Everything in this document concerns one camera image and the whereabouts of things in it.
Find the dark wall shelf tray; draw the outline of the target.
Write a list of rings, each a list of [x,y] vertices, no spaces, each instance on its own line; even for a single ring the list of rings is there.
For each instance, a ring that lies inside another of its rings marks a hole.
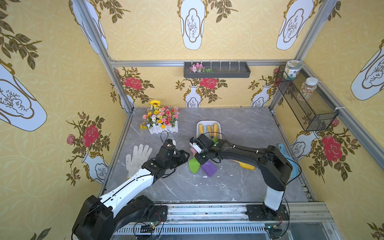
[[[192,73],[192,64],[202,64],[205,68],[213,70],[212,73]],[[228,79],[228,78],[249,78],[251,69],[244,61],[191,61],[184,62],[184,77],[186,79]]]

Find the artificial flowers white fence planter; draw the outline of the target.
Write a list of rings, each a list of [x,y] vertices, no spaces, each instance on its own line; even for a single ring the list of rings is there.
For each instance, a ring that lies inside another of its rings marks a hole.
[[[143,115],[144,121],[140,124],[140,129],[148,130],[150,134],[160,134],[163,131],[178,133],[179,114],[179,108],[162,107],[160,101],[152,100],[147,113]]]

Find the clear jar white lid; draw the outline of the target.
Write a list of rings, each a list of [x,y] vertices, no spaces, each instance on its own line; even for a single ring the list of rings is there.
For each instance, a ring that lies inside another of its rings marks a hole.
[[[309,77],[305,80],[298,93],[298,99],[300,101],[308,100],[309,97],[315,92],[317,88],[318,79]]]

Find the yellow plastic scoop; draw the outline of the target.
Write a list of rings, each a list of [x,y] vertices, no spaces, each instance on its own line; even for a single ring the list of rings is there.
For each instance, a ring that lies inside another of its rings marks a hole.
[[[218,134],[219,125],[217,123],[214,123],[213,127],[213,137],[216,138]]]

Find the purple trowel pink handle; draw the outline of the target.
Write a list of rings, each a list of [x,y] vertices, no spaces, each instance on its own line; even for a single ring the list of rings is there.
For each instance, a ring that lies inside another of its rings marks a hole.
[[[190,148],[193,158],[195,158],[195,155],[198,153],[193,147]],[[200,170],[203,170],[208,177],[212,177],[216,172],[217,172],[217,167],[211,163],[211,162],[206,162],[203,165],[200,166]]]

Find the green pointed trowel yellow handle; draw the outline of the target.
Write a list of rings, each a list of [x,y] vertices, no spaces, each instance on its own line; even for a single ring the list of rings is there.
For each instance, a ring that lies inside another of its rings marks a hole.
[[[199,130],[200,130],[200,134],[204,133],[204,126],[202,124],[199,124]]]

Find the white plastic storage box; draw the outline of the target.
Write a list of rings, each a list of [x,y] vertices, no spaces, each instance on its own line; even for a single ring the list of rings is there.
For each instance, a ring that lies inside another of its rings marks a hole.
[[[222,139],[220,123],[212,120],[198,122],[197,137],[201,134],[205,134],[210,139]]]

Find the light blue dustpan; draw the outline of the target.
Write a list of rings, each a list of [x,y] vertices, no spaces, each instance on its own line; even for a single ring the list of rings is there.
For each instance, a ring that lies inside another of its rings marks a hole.
[[[299,166],[297,165],[297,163],[292,159],[292,157],[290,157],[287,153],[286,153],[286,148],[285,148],[285,145],[283,144],[279,144],[278,145],[278,148],[281,152],[281,154],[289,161],[289,163],[292,165],[293,167],[293,170],[291,172],[291,176],[290,176],[290,180],[293,180],[294,178],[298,177],[299,176]]]

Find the jar with patterned lid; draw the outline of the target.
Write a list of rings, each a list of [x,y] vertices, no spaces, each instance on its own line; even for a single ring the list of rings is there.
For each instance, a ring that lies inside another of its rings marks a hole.
[[[297,78],[298,73],[303,67],[303,62],[299,60],[290,60],[286,63],[283,78],[285,80],[293,81]]]

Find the white work glove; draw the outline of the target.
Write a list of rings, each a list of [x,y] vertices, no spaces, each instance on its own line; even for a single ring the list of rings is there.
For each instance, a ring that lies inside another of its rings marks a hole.
[[[150,158],[152,151],[153,149],[148,145],[134,146],[133,153],[126,155],[127,179],[133,177],[142,168],[142,165]]]

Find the small pink flowers on shelf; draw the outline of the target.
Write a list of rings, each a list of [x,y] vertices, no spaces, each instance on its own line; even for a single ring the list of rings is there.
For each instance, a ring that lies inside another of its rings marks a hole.
[[[210,69],[210,68],[205,68],[202,64],[199,64],[199,63],[196,63],[196,64],[192,64],[192,66],[190,67],[190,71],[192,73],[212,73],[213,70]]]

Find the green narrow trowel yellow handle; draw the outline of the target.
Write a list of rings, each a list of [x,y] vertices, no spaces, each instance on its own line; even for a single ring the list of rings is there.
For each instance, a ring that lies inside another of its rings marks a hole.
[[[201,164],[197,161],[196,158],[189,160],[189,169],[193,174],[196,174],[200,169]]]

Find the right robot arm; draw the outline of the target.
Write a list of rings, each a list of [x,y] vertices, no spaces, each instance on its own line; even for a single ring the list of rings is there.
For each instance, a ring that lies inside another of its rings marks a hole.
[[[202,166],[209,160],[235,160],[258,168],[267,185],[267,193],[262,204],[247,205],[246,215],[250,221],[279,221],[290,219],[288,206],[283,197],[289,184],[293,166],[279,148],[250,148],[235,145],[227,140],[212,140],[205,134],[190,139],[195,149],[194,159]]]

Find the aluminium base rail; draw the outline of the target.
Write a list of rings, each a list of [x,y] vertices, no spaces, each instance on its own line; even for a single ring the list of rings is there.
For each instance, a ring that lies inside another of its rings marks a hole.
[[[283,202],[275,213],[260,203],[154,204],[135,200],[114,215],[98,203],[81,210],[73,227],[78,240],[112,240],[133,236],[155,240],[165,236],[255,235],[271,240],[340,240],[322,202]]]

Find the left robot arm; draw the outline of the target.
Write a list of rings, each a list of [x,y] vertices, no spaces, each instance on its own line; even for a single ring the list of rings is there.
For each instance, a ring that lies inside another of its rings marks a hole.
[[[134,146],[133,153],[126,159],[138,160],[141,168],[114,190],[99,198],[92,195],[86,199],[72,228],[72,238],[109,240],[128,223],[153,214],[154,203],[138,194],[157,180],[168,177],[167,170],[176,170],[185,164],[190,154],[177,150],[172,140],[164,142],[154,158],[150,157],[152,151],[148,145]]]

